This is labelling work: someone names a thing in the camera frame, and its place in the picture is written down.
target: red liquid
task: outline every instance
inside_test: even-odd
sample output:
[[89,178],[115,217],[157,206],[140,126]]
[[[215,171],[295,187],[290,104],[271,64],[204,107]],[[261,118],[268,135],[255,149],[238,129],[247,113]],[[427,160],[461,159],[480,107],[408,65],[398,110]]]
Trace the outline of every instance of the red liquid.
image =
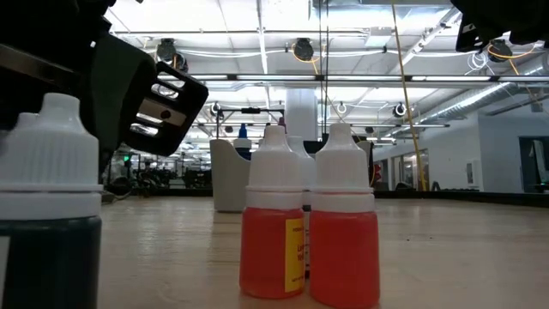
[[286,292],[286,220],[302,219],[303,210],[246,208],[242,219],[240,288],[259,298],[282,299],[303,292]]
[[336,308],[379,302],[377,216],[311,212],[311,295]]

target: red liquid bottle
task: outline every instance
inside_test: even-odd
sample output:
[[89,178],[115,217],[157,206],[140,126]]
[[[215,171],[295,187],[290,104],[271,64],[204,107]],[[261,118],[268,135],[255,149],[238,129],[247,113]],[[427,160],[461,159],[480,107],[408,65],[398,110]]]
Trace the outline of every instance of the red liquid bottle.
[[375,200],[364,150],[347,124],[333,124],[317,153],[311,205],[311,296],[336,308],[372,308],[379,302]]
[[269,126],[252,155],[242,218],[240,288],[250,296],[283,299],[303,292],[305,242],[299,158],[284,128]]

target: glass wall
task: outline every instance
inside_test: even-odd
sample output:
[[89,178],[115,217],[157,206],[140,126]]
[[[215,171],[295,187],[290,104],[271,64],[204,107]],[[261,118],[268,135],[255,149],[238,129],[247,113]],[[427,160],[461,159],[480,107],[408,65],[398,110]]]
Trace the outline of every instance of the glass wall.
[[[425,187],[429,190],[429,152],[427,149],[420,150],[421,163],[425,178]],[[394,190],[398,184],[404,184],[418,191],[423,190],[419,173],[419,164],[415,153],[408,153],[391,158],[392,179],[391,188]]]

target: blue object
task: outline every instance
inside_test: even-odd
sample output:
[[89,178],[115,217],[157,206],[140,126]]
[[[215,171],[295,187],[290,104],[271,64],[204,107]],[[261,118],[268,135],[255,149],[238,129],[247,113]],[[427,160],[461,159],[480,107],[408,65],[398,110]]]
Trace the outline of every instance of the blue object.
[[238,131],[238,138],[248,138],[248,130],[246,129],[246,124],[240,125],[240,130]]

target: yellow label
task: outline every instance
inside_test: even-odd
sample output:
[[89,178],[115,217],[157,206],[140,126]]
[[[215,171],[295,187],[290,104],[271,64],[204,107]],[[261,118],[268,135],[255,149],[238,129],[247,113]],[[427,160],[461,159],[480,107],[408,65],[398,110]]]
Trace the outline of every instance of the yellow label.
[[286,220],[286,273],[284,291],[301,289],[305,285],[305,242],[302,219]]

